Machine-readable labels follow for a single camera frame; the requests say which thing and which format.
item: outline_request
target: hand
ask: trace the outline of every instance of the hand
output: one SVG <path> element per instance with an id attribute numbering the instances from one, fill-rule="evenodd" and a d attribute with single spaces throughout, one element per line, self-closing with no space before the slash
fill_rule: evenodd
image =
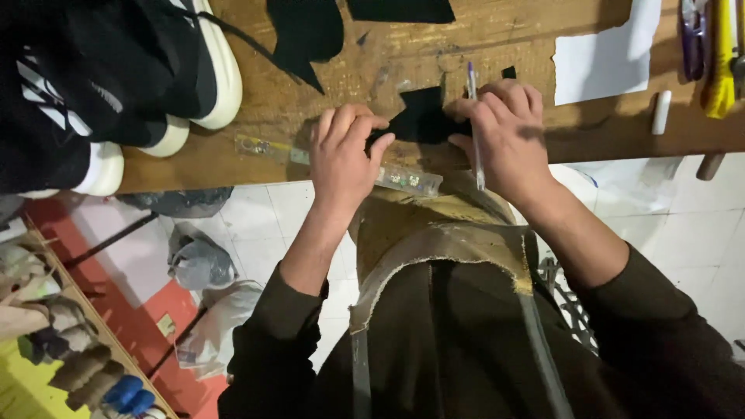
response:
<path id="1" fill-rule="evenodd" d="M 311 138 L 315 206 L 351 220 L 373 190 L 383 153 L 396 136 L 387 133 L 378 138 L 370 148 L 370 158 L 365 154 L 365 142 L 373 128 L 385 129 L 388 125 L 362 104 L 345 104 L 321 114 Z"/>
<path id="2" fill-rule="evenodd" d="M 504 79 L 479 89 L 479 100 L 458 99 L 446 112 L 459 121 L 471 120 L 486 187 L 518 210 L 556 183 L 543 142 L 543 102 L 534 87 Z M 472 138 L 454 134 L 448 140 L 466 152 L 475 168 Z"/>

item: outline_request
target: person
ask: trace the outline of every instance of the person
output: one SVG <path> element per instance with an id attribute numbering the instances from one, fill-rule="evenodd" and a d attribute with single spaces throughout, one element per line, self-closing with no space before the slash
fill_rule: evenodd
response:
<path id="1" fill-rule="evenodd" d="M 745 370 L 728 342 L 551 175 L 539 92 L 503 80 L 446 110 L 469 119 L 480 139 L 491 204 L 448 195 L 447 177 L 449 201 L 376 197 L 387 191 L 373 184 L 393 135 L 369 157 L 364 148 L 387 122 L 364 105 L 322 114 L 312 133 L 313 204 L 234 331 L 220 418 L 745 417 Z M 472 139 L 449 141 L 473 166 Z M 525 268 L 530 232 L 511 225 L 501 198 L 554 251 L 589 314 L 597 356 L 572 338 L 534 266 Z M 326 274 L 348 228 L 361 296 L 316 375 L 308 357 Z"/>

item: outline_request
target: white paper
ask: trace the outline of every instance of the white paper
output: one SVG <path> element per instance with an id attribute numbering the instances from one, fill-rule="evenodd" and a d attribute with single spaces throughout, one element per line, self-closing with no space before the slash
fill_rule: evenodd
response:
<path id="1" fill-rule="evenodd" d="M 619 28 L 579 37 L 558 37 L 555 105 L 646 90 L 650 49 L 662 0 L 634 0 Z"/>

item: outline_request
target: white chalk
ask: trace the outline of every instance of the white chalk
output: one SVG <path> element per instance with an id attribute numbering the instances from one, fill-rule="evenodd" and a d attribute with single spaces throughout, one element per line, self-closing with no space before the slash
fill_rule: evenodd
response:
<path id="1" fill-rule="evenodd" d="M 662 135 L 665 133 L 665 125 L 668 123 L 668 111 L 670 102 L 673 99 L 673 93 L 665 90 L 657 96 L 657 108 L 654 111 L 654 122 L 652 122 L 652 135 Z"/>

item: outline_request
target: plastic bag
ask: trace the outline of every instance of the plastic bag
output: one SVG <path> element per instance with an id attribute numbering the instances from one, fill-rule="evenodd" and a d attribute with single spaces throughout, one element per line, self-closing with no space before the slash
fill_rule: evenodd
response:
<path id="1" fill-rule="evenodd" d="M 567 163 L 588 182 L 642 212 L 663 210 L 675 195 L 673 179 L 682 157 Z"/>
<path id="2" fill-rule="evenodd" d="M 168 275 L 190 291 L 224 289 L 238 279 L 238 269 L 225 249 L 194 236 L 181 238 L 168 266 Z"/>
<path id="3" fill-rule="evenodd" d="M 233 283 L 225 296 L 208 309 L 186 340 L 176 348 L 181 368 L 197 379 L 225 374 L 233 356 L 232 331 L 251 317 L 264 288 L 252 280 Z"/>
<path id="4" fill-rule="evenodd" d="M 151 210 L 174 218 L 209 218 L 217 214 L 232 194 L 233 187 L 116 195 L 140 210 Z"/>

